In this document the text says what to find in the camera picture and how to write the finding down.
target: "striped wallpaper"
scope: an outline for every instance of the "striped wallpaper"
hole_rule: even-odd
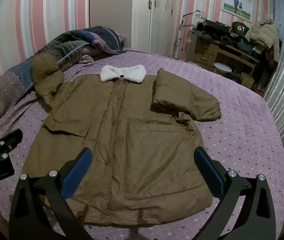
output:
[[[90,27],[89,0],[0,0],[0,75],[49,41]]]
[[[249,23],[241,18],[233,16],[229,13],[221,11],[222,0],[180,0],[178,1],[180,4],[179,9],[179,17],[178,17],[178,25],[180,25],[182,21],[182,16],[186,13],[200,10],[204,12],[205,17],[211,21],[219,21],[221,23],[227,24],[231,26],[232,22],[239,21],[245,23],[248,27],[251,27],[252,24],[264,20],[264,13],[271,17],[273,15],[273,6],[274,0],[253,0],[253,16],[252,23]],[[191,24],[196,24],[196,19],[194,17],[187,17],[185,21],[185,32],[183,37],[183,51],[180,52],[180,59],[186,58],[186,44],[189,41],[189,35],[191,31]],[[181,46],[178,50],[175,50],[174,56],[178,56],[178,51],[181,50]]]

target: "desk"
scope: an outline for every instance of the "desk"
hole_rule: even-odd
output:
[[[256,64],[259,63],[259,61],[254,57],[230,45],[222,44],[220,41],[212,40],[210,43],[202,43],[199,39],[197,39],[193,55],[193,63],[200,65],[206,70],[213,71],[214,63],[217,62],[217,56],[219,57],[219,63],[223,63],[221,61],[223,61],[224,57],[237,61],[237,64],[226,64],[231,67],[233,71],[237,70],[237,65],[239,65],[239,63],[247,66],[246,69],[249,70],[237,72],[245,72],[250,75],[250,77],[252,76]]]

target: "brown puffer jacket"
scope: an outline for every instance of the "brown puffer jacket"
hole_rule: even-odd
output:
[[[247,32],[245,38],[250,41],[261,44],[266,49],[270,50],[273,46],[274,61],[279,63],[280,60],[280,45],[278,38],[278,30],[273,21],[258,22],[253,25]]]
[[[54,59],[40,55],[31,70],[37,93],[52,110],[23,170],[45,176],[90,148],[92,164],[67,199],[79,219],[159,224],[211,205],[193,161],[194,149],[203,146],[193,120],[221,117],[215,97],[163,69],[141,83],[127,80],[130,73],[106,82],[90,74],[63,83]]]

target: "framed picture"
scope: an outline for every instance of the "framed picture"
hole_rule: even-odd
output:
[[[221,10],[244,19],[252,21],[253,1],[251,0],[222,0]]]

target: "jacket collar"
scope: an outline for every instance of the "jacket collar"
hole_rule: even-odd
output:
[[[123,68],[106,65],[101,69],[100,79],[102,82],[105,82],[114,78],[120,78],[122,75],[124,79],[141,83],[146,76],[146,70],[142,65]]]

